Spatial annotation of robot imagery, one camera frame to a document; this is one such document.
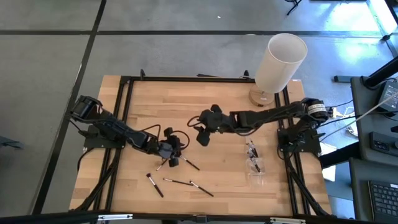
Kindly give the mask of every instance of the black keyboard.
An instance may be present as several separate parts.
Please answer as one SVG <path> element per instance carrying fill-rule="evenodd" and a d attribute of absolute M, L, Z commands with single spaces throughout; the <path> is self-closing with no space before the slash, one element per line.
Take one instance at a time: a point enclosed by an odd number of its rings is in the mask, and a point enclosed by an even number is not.
<path fill-rule="evenodd" d="M 369 181 L 374 222 L 398 223 L 398 184 Z"/>

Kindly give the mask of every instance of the wooden tabletop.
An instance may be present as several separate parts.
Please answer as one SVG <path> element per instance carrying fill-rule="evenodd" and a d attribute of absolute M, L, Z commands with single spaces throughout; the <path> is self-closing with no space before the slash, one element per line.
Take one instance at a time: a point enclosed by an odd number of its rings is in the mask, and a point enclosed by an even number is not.
<path fill-rule="evenodd" d="M 105 76 L 98 99 L 104 108 L 113 111 L 120 76 Z M 277 157 L 277 122 L 264 124 L 250 136 L 264 160 L 266 173 L 262 187 L 250 186 L 246 175 L 244 137 L 236 134 L 212 134 L 207 147 L 196 141 L 198 132 L 187 126 L 187 121 L 203 110 L 218 104 L 224 114 L 239 110 L 266 110 L 275 104 L 259 108 L 251 104 L 248 93 L 252 83 L 205 82 L 134 82 L 127 124 L 133 129 L 144 129 L 154 124 L 173 127 L 190 136 L 190 145 L 183 156 L 200 168 L 194 169 L 185 161 L 170 168 L 167 163 L 155 171 L 160 157 L 147 155 L 131 146 L 123 149 L 115 185 L 113 212 L 132 213 L 188 213 L 212 215 L 280 215 L 292 214 L 285 165 Z M 304 97 L 300 80 L 288 84 L 290 101 Z M 157 130 L 148 132 L 156 134 Z M 179 136 L 182 142 L 186 137 Z M 103 161 L 104 149 L 94 149 L 82 160 L 77 176 L 70 208 L 79 206 L 96 185 Z M 317 202 L 331 212 L 320 163 L 311 154 L 301 153 L 305 183 Z M 160 197 L 146 174 L 152 178 L 164 194 Z M 184 182 L 193 180 L 214 197 L 196 187 L 166 182 L 163 178 Z M 108 186 L 104 188 L 101 208 Z M 303 211 L 301 196 L 296 186 L 299 211 Z"/>

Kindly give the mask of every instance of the white cylinder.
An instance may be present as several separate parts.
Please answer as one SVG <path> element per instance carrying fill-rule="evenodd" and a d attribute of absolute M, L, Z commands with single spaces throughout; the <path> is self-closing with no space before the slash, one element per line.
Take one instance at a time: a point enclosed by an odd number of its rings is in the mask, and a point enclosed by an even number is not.
<path fill-rule="evenodd" d="M 269 42 L 256 73 L 256 85 L 266 93 L 282 91 L 307 56 L 305 42 L 293 34 L 277 34 Z"/>

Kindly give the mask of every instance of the lamp base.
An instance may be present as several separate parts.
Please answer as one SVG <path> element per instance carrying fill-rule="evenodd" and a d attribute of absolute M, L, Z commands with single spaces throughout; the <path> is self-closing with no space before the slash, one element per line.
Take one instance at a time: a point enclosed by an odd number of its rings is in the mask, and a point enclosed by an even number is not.
<path fill-rule="evenodd" d="M 249 99 L 256 106 L 265 106 L 274 101 L 275 95 L 273 93 L 266 93 L 260 90 L 257 85 L 253 85 L 249 92 Z"/>

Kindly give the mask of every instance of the concrete floor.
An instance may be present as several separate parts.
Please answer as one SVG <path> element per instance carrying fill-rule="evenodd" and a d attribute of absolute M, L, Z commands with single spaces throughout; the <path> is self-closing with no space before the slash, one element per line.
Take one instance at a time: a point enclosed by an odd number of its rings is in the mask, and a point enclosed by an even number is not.
<path fill-rule="evenodd" d="M 0 29 L 90 30 L 99 0 L 17 0 L 0 2 Z M 304 0 L 108 1 L 100 30 L 344 30 L 378 31 L 365 2 Z M 309 97 L 329 106 L 352 99 L 349 84 L 335 75 L 369 75 L 392 59 L 378 38 L 302 37 L 308 56 L 294 78 Z M 97 36 L 79 94 L 96 97 L 103 75 L 253 76 L 270 36 Z M 29 212 L 36 185 L 75 81 L 88 36 L 0 35 L 0 135 L 22 141 L 22 151 L 0 150 L 0 217 Z M 329 133 L 337 127 L 325 126 Z M 326 143 L 357 141 L 344 131 Z M 83 138 L 70 127 L 44 212 L 68 210 Z M 348 166 L 336 168 L 328 193 L 350 199 Z"/>

